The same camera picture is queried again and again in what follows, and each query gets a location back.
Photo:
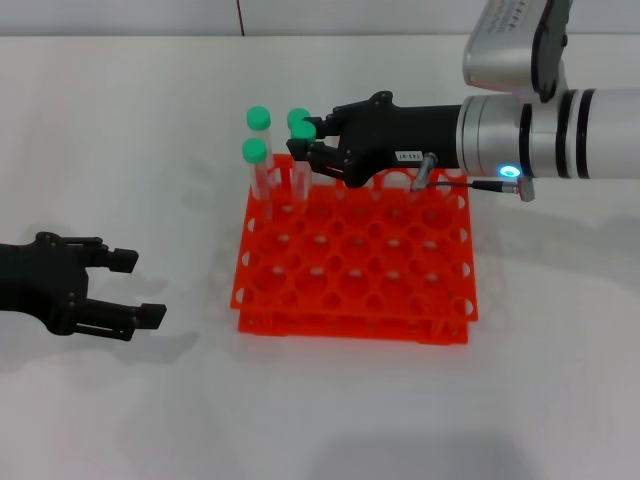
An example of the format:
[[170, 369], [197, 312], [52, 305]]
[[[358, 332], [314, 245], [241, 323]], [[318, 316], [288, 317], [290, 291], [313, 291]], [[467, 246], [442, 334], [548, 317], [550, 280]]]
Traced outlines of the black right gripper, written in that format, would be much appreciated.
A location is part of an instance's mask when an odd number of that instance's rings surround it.
[[[417, 168], [426, 153], [437, 157], [439, 167], [458, 167], [460, 110], [459, 105], [400, 107], [391, 92], [381, 91], [336, 106], [324, 118], [304, 117], [303, 140], [289, 139], [286, 145], [296, 163], [359, 188], [383, 170]], [[329, 136], [340, 137], [339, 147], [319, 141]]]

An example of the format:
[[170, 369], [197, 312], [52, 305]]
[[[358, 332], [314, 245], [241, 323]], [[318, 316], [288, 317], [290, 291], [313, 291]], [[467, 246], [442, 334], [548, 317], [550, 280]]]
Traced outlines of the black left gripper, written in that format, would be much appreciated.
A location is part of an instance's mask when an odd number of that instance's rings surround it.
[[138, 259], [137, 251], [110, 250], [99, 237], [63, 237], [46, 231], [28, 244], [2, 244], [1, 309], [32, 316], [54, 335], [79, 333], [130, 341], [138, 329], [157, 330], [167, 307], [87, 301], [87, 269], [132, 273]]

